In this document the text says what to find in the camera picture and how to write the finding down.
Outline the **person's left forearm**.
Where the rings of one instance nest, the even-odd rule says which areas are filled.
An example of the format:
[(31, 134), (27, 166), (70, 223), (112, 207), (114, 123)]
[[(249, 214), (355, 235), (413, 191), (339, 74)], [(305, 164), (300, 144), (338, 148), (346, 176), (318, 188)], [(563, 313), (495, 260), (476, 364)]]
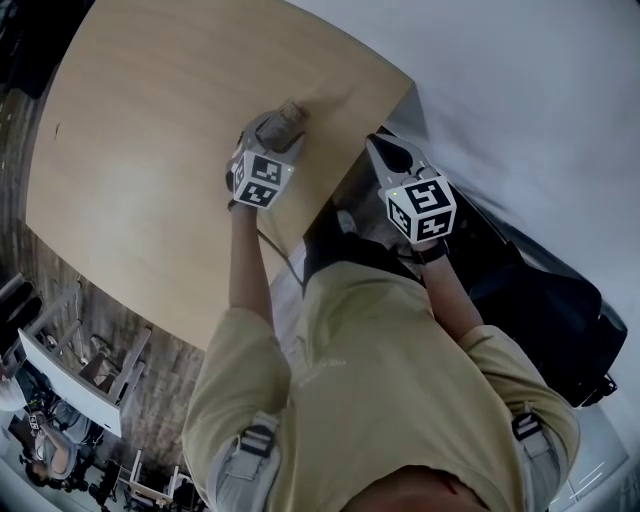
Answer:
[(229, 306), (252, 311), (273, 326), (271, 293), (259, 241), (257, 210), (235, 203), (230, 208), (230, 216)]

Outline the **large black case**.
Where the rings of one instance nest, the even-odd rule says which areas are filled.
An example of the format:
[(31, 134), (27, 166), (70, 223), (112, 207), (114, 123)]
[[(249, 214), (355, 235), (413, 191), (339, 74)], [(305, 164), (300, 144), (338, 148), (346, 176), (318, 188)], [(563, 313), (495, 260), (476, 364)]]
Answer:
[(538, 242), (482, 208), (472, 211), (501, 242), (496, 268), (470, 289), (485, 322), (512, 338), (572, 406), (613, 394), (610, 369), (628, 335), (624, 321), (589, 280)]

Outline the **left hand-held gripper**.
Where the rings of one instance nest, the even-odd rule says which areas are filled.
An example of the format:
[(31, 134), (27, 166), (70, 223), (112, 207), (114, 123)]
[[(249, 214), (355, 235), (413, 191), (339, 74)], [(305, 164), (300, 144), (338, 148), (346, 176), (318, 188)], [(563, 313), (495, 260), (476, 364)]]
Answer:
[(266, 150), (258, 130), (273, 114), (264, 112), (244, 127), (227, 168), (227, 188), (232, 200), (258, 209), (271, 208), (284, 191), (306, 137), (301, 131), (286, 144)]

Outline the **black wristband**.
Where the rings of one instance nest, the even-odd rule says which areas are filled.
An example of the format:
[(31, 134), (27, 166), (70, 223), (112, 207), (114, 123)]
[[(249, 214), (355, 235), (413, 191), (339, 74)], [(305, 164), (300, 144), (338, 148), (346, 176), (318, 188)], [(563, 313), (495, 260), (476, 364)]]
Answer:
[(445, 240), (437, 239), (432, 247), (427, 249), (411, 249), (411, 255), (416, 264), (427, 265), (449, 254)]

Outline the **curved white desk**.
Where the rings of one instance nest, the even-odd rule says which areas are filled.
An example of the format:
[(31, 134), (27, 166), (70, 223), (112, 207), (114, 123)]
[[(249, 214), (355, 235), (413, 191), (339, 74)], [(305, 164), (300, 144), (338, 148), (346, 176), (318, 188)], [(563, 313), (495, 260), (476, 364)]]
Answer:
[(140, 377), (145, 368), (141, 355), (151, 336), (146, 328), (128, 351), (122, 369), (116, 375), (107, 392), (99, 390), (77, 372), (68, 369), (61, 357), (49, 350), (36, 339), (54, 314), (66, 303), (78, 297), (81, 284), (76, 281), (58, 297), (44, 313), (26, 330), (18, 331), (19, 345), (27, 361), (49, 381), (52, 391), (93, 423), (110, 432), (122, 436), (122, 418), (127, 410)]

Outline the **small white desk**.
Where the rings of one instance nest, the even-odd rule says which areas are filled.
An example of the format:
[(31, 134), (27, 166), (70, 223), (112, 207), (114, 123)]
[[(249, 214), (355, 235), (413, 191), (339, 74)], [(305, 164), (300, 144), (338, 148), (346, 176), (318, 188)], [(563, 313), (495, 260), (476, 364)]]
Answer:
[(202, 512), (191, 476), (179, 465), (151, 467), (138, 449), (130, 467), (120, 466), (118, 482), (124, 485), (129, 508), (144, 512)]

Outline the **person's dark trousers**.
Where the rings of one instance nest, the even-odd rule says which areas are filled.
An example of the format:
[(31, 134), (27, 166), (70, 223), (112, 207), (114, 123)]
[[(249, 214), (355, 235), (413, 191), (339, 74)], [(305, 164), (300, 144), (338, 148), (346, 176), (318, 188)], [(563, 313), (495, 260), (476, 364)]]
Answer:
[(306, 250), (303, 288), (317, 272), (339, 262), (371, 267), (423, 283), (381, 243), (354, 232), (343, 232), (339, 213), (341, 210), (329, 199), (303, 236)]

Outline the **person's right forearm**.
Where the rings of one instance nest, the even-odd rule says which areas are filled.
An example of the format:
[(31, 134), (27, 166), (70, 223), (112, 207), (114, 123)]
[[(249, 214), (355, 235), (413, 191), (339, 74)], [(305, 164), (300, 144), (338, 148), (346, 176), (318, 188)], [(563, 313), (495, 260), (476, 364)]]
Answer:
[(420, 271), (434, 317), (454, 341), (484, 324), (446, 255), (421, 265)]

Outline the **person's beige t-shirt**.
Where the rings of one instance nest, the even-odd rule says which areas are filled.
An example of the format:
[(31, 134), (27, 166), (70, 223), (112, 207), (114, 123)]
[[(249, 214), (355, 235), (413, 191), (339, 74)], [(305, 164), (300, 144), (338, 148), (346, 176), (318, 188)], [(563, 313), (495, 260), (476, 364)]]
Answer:
[(454, 341), (417, 282), (339, 262), (309, 281), (293, 377), (274, 330), (230, 308), (183, 430), (214, 512), (340, 512), (405, 466), (457, 477), (490, 512), (545, 512), (579, 427), (521, 348), (493, 326)]

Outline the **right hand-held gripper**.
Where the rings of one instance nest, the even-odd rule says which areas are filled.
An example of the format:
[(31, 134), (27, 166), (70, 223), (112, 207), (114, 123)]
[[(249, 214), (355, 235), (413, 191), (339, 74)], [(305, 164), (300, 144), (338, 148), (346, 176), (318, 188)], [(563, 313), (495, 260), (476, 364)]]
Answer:
[(387, 218), (411, 244), (451, 233), (457, 210), (452, 190), (418, 147), (394, 135), (369, 134), (365, 149)]

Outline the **light wooden table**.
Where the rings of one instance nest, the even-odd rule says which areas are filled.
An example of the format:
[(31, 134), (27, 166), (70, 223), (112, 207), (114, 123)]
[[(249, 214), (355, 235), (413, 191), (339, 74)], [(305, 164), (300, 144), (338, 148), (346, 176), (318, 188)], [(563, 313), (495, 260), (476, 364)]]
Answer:
[(260, 218), (291, 251), (410, 86), (284, 0), (96, 0), (46, 101), (27, 225), (125, 307), (206, 348), (227, 306), (224, 174), (241, 130), (287, 99), (310, 111), (294, 176)]

